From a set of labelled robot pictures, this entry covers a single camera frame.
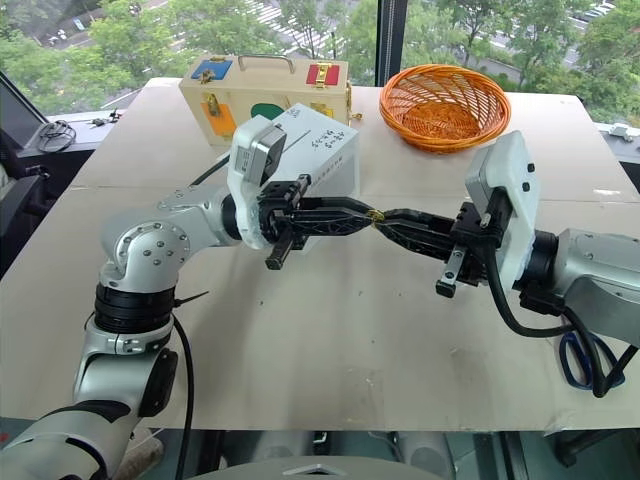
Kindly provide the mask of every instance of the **blue scissors handle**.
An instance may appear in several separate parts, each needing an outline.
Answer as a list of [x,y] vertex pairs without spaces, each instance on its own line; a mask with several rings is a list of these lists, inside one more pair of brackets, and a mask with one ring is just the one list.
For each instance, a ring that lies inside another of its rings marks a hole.
[[[618,359],[613,354],[609,346],[597,335],[590,333],[591,338],[596,344],[596,347],[604,353],[605,358],[609,362],[610,366],[613,366],[617,363]],[[580,382],[575,378],[573,372],[571,371],[571,367],[569,366],[569,360],[567,357],[567,350],[571,348],[573,353],[578,360],[578,364],[582,373],[584,375],[584,382]],[[569,332],[565,333],[560,340],[560,364],[562,365],[562,371],[564,372],[564,376],[567,379],[569,385],[574,388],[579,388],[581,390],[591,390],[593,388],[593,368],[591,366],[591,362],[589,361],[589,357],[585,353],[582,348],[582,344],[578,340],[578,337],[575,333]],[[611,387],[617,387],[622,385],[625,381],[624,374],[621,374],[618,379],[611,385]]]

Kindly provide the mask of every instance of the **black cable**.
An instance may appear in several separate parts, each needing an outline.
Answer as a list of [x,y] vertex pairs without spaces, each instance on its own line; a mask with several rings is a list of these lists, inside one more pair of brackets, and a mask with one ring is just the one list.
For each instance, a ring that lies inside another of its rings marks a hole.
[[509,308],[507,297],[502,290],[500,273],[498,272],[498,262],[496,261],[496,247],[491,244],[487,244],[483,249],[483,254],[483,260],[487,269],[487,280],[489,282],[493,301],[496,304],[496,308],[498,309],[498,312],[500,312],[500,316],[504,320],[504,323],[506,323],[511,330],[523,337],[547,338],[562,335],[563,333],[570,332],[574,329],[573,325],[561,325],[558,327],[542,329],[529,328],[521,325],[514,317],[511,308]]
[[[48,123],[47,125],[45,125],[40,131],[39,136],[40,140],[38,142],[38,150],[45,153],[58,153],[75,142],[76,131],[64,120],[57,120],[53,123]],[[66,141],[62,145],[57,146],[51,150],[47,149],[49,142],[51,142],[53,139],[64,137],[66,137]]]
[[206,172],[204,172],[202,175],[200,175],[198,178],[196,178],[193,182],[191,182],[191,185],[200,185],[207,178],[209,178],[211,175],[213,175],[218,170],[220,170],[222,167],[224,167],[227,163],[229,163],[229,154],[225,155],[225,157],[222,160],[220,160],[218,163],[213,165]]
[[175,315],[173,315],[173,326],[180,336],[182,349],[184,350],[184,361],[187,367],[187,413],[184,417],[184,430],[182,431],[182,442],[180,443],[180,453],[178,454],[178,465],[176,467],[175,476],[175,480],[182,480],[184,478],[184,464],[187,459],[187,450],[189,449],[189,437],[191,436],[195,382],[193,378],[193,357],[191,356],[189,339]]
[[587,355],[587,358],[589,359],[593,377],[593,395],[597,398],[602,398],[607,394],[607,392],[609,392],[613,384],[616,383],[616,381],[619,379],[624,368],[637,353],[638,347],[629,345],[620,359],[618,359],[618,361],[612,366],[609,374],[605,377],[604,373],[602,372],[602,362],[600,361],[600,354],[598,353],[596,344],[593,341],[589,330],[587,330],[587,327],[585,327],[584,323],[582,323],[582,320],[580,320],[580,317],[578,317],[578,315],[576,315],[576,313],[570,308],[565,309],[563,315],[575,327],[576,332],[580,337],[580,342],[584,346],[585,353]]
[[563,315],[567,320],[569,320],[571,325],[575,327],[576,333],[578,334],[578,337],[580,337],[580,342],[582,343],[587,358],[589,359],[591,375],[593,377],[593,386],[591,391],[597,398],[602,398],[606,395],[609,389],[606,387],[606,380],[604,378],[604,373],[602,373],[602,362],[600,361],[600,354],[598,353],[596,342],[593,341],[591,333],[587,330],[587,327],[585,327],[582,320],[580,320],[573,310],[566,308]]

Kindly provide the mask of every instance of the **red square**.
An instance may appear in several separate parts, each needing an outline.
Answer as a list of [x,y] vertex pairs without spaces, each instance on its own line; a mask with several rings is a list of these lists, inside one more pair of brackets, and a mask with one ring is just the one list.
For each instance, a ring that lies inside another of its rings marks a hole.
[[[307,85],[315,85],[316,78],[318,78],[318,65],[311,65],[309,67],[309,73],[307,73]],[[325,85],[337,85],[338,77],[340,76],[340,65],[331,65],[327,70],[327,76],[324,79]]]

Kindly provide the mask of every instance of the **orange basket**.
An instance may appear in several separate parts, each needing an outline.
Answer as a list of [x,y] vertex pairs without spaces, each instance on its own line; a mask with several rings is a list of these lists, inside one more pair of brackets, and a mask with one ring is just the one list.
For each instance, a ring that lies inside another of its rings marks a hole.
[[395,75],[380,94],[384,121],[407,143],[451,153],[500,135],[511,106],[490,78],[451,65],[419,65]]

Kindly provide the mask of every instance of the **blue square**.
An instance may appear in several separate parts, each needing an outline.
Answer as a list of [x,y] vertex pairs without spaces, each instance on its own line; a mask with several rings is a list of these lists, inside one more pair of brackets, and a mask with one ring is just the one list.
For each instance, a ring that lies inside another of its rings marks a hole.
[[200,78],[200,74],[205,70],[211,70],[215,75],[212,80],[222,80],[227,74],[227,70],[231,66],[231,60],[225,60],[224,62],[212,62],[211,60],[203,60],[202,63],[191,75],[191,78],[197,80]]

